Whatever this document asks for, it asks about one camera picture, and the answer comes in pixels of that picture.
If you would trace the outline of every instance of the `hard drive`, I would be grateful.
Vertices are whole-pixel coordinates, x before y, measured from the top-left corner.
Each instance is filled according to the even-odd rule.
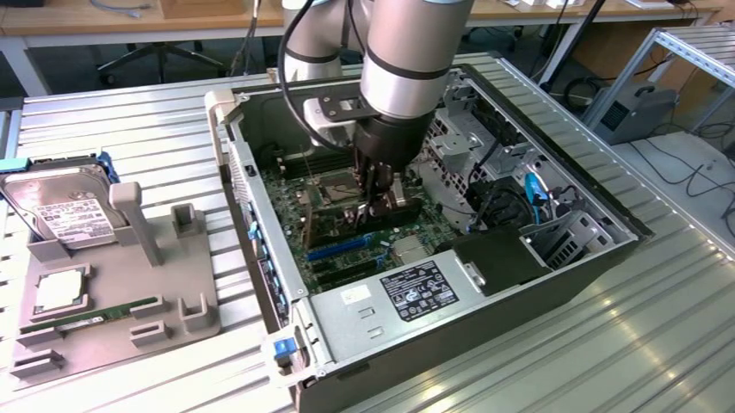
[[[115,242],[128,225],[109,203],[119,181],[105,152],[84,157],[0,161],[0,194],[39,241],[59,239],[71,250]]]

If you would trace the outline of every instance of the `motherboard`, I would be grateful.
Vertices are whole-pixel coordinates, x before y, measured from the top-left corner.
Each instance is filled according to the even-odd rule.
[[[415,175],[408,175],[403,183],[407,197],[420,200],[420,212],[404,225],[377,231],[356,230],[344,217],[360,196],[351,168],[293,179],[269,171],[263,181],[312,293],[428,257],[459,234]]]

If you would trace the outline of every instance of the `black label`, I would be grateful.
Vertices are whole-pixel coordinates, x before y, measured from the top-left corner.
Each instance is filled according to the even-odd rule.
[[[459,301],[433,261],[380,279],[403,321],[412,321]]]

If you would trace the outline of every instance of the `sticker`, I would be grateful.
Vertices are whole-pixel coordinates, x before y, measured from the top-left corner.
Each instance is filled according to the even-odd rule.
[[[343,301],[345,305],[355,304],[357,301],[361,301],[368,297],[369,290],[365,284],[343,291]]]
[[[433,261],[388,275],[380,282],[403,321],[413,321],[459,301]]]
[[[95,198],[35,206],[33,210],[63,243],[76,243],[112,235],[111,221]]]

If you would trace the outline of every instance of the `power supply label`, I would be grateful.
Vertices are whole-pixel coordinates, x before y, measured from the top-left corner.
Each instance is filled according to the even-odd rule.
[[[380,279],[403,321],[413,321],[459,301],[433,261]]]
[[[111,221],[95,198],[35,206],[33,210],[37,218],[44,220],[45,226],[63,243],[75,243],[112,235]]]

